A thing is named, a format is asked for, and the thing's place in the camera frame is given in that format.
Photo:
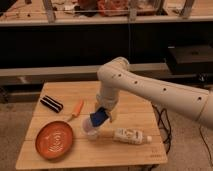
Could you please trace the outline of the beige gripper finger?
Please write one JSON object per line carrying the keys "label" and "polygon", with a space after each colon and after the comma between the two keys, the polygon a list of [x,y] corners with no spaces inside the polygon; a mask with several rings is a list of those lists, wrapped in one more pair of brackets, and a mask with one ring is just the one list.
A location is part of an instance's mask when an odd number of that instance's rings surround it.
{"label": "beige gripper finger", "polygon": [[114,122],[117,118],[117,109],[113,109],[112,111],[108,112],[109,114],[109,119],[110,119],[110,122]]}
{"label": "beige gripper finger", "polygon": [[99,103],[96,102],[94,108],[95,108],[95,112],[97,112],[101,108],[101,106]]}

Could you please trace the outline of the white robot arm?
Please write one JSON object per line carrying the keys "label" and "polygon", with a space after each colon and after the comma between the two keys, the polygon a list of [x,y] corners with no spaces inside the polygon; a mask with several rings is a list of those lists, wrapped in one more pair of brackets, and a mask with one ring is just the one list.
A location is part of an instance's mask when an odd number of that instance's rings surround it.
{"label": "white robot arm", "polygon": [[97,70],[100,107],[112,111],[119,91],[127,91],[213,130],[213,91],[139,76],[129,71],[129,61],[117,57]]}

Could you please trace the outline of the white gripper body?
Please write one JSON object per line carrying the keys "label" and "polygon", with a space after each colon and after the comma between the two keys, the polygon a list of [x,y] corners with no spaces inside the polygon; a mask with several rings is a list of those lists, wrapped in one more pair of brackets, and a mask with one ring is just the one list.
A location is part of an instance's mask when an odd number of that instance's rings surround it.
{"label": "white gripper body", "polygon": [[118,97],[103,97],[100,94],[96,95],[97,103],[99,107],[103,107],[109,111],[112,111],[118,103]]}

